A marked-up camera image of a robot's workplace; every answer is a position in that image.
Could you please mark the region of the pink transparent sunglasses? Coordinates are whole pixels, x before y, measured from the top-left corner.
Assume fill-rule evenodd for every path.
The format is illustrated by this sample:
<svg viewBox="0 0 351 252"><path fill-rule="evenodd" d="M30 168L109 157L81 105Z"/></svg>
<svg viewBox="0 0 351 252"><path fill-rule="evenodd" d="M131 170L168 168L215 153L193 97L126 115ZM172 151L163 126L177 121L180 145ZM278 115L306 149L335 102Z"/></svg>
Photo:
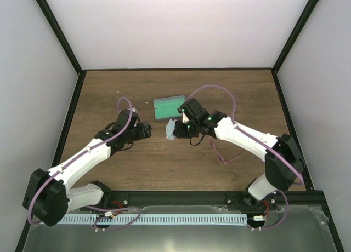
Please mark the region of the pink transparent sunglasses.
<svg viewBox="0 0 351 252"><path fill-rule="evenodd" d="M223 164L229 164L232 163L236 160L238 160L239 158L241 158L245 152L241 152L235 156L232 156L231 158L226 158L222 152L220 151L220 149L216 146L216 144L214 143L214 140L211 138L208 138L208 142L210 144L210 147L212 148L212 150L216 153L217 158L219 159L219 161Z"/></svg>

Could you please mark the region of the blue green glasses case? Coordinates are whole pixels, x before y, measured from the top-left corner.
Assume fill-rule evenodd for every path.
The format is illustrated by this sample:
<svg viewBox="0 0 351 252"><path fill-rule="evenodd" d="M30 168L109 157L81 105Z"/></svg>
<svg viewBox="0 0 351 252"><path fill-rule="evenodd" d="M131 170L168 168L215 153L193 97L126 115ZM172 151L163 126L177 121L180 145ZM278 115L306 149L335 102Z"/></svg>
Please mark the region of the blue green glasses case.
<svg viewBox="0 0 351 252"><path fill-rule="evenodd" d="M185 102L184 95L171 96L167 98L154 99L154 115L156 120L180 118L178 108Z"/></svg>

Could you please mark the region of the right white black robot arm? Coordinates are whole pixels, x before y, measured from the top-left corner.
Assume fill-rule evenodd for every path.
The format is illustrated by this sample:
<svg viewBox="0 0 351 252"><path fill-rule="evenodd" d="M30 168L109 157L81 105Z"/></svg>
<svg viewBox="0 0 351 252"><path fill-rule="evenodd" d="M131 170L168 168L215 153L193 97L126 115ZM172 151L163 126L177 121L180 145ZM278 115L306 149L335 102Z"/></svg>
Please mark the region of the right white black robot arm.
<svg viewBox="0 0 351 252"><path fill-rule="evenodd" d="M264 162L264 174L254 179L244 191L243 200L247 208L255 210L263 204L267 195L304 183L302 153L290 135L262 133L232 120L223 112L208 113L194 98L181 104L178 112L182 118L175 123L175 137L192 139L209 136L241 147Z"/></svg>

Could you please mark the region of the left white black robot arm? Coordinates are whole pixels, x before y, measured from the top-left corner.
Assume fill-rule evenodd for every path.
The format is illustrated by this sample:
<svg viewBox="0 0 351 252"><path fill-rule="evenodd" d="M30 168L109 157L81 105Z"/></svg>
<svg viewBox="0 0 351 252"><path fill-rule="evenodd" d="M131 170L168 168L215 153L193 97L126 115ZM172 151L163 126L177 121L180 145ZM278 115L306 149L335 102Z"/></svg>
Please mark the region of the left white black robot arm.
<svg viewBox="0 0 351 252"><path fill-rule="evenodd" d="M151 131L149 122L141 122L136 112L122 110L115 122L97 132L89 144L71 158L47 171L35 170L22 203L29 217L54 226L72 210L108 209L112 204L112 190L104 183L92 181L78 188L74 184L115 153L130 149L135 141L150 138Z"/></svg>

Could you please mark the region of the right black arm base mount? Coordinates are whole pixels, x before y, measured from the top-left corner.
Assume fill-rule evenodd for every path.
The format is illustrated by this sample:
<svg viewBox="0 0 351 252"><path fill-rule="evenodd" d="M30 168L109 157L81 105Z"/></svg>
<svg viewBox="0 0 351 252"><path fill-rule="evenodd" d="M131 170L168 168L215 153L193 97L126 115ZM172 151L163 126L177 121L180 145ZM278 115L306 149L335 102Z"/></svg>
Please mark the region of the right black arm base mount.
<svg viewBox="0 0 351 252"><path fill-rule="evenodd" d="M276 209L276 205L268 198L258 201L244 191L228 192L225 195L225 204L228 210L242 213L262 213L267 207L269 210Z"/></svg>

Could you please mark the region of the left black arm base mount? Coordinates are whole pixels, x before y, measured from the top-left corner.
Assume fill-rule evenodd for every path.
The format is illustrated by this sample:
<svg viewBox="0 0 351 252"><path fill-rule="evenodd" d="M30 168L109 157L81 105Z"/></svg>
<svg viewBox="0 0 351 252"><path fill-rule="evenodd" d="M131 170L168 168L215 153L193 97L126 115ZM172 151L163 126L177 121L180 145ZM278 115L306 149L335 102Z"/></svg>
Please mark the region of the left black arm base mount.
<svg viewBox="0 0 351 252"><path fill-rule="evenodd" d="M98 204L87 205L81 210L92 210L98 212L116 211L118 209L127 208L127 205L118 200L114 200L112 192L104 193Z"/></svg>

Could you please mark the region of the light blue cleaning cloth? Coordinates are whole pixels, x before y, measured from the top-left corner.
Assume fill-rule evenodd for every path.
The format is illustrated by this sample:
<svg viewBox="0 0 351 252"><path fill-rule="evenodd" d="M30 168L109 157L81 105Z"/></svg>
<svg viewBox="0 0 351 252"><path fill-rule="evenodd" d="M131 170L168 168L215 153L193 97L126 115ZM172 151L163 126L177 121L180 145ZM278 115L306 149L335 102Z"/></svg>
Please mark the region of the light blue cleaning cloth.
<svg viewBox="0 0 351 252"><path fill-rule="evenodd" d="M175 140L174 131L176 128L176 120L170 119L166 125L166 139L167 140Z"/></svg>

